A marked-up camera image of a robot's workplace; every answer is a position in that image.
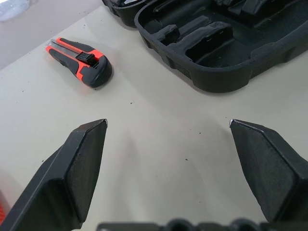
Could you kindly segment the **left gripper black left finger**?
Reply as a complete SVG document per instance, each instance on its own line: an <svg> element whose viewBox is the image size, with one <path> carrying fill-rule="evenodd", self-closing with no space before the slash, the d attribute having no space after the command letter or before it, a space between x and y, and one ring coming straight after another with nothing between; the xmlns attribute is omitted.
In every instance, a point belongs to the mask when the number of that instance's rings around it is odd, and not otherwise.
<svg viewBox="0 0 308 231"><path fill-rule="evenodd" d="M72 231L87 219L97 184L108 122L83 124L45 160L0 231Z"/></svg>

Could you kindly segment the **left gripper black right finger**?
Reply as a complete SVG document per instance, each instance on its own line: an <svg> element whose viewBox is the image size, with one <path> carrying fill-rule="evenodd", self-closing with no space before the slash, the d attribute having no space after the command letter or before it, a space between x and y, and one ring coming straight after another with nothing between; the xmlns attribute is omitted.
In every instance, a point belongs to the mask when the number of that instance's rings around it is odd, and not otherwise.
<svg viewBox="0 0 308 231"><path fill-rule="evenodd" d="M243 174L266 220L308 221L308 161L270 128L235 119L229 127Z"/></svg>

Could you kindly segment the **orange black utility knife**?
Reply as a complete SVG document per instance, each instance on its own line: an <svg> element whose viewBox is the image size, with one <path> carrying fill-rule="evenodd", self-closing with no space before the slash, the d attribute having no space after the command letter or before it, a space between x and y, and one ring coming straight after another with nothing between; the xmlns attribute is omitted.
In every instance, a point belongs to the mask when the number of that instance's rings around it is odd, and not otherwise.
<svg viewBox="0 0 308 231"><path fill-rule="evenodd" d="M45 50L90 88L99 88L112 75L113 69L108 58L89 45L59 37L52 39Z"/></svg>

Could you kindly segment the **black tool case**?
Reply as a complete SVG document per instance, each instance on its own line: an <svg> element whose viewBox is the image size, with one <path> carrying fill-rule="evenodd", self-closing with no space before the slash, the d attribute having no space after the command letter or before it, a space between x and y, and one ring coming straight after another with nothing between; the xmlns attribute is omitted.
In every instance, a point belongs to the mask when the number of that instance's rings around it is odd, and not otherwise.
<svg viewBox="0 0 308 231"><path fill-rule="evenodd" d="M308 0L102 0L197 88L226 93L308 51Z"/></svg>

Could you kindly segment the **clear plastic container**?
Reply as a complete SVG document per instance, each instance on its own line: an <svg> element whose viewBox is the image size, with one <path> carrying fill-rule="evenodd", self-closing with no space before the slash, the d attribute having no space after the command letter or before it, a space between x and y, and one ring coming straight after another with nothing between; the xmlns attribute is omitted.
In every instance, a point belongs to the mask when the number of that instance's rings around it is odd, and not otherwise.
<svg viewBox="0 0 308 231"><path fill-rule="evenodd" d="M30 0L0 0L0 22L6 22L24 13Z"/></svg>

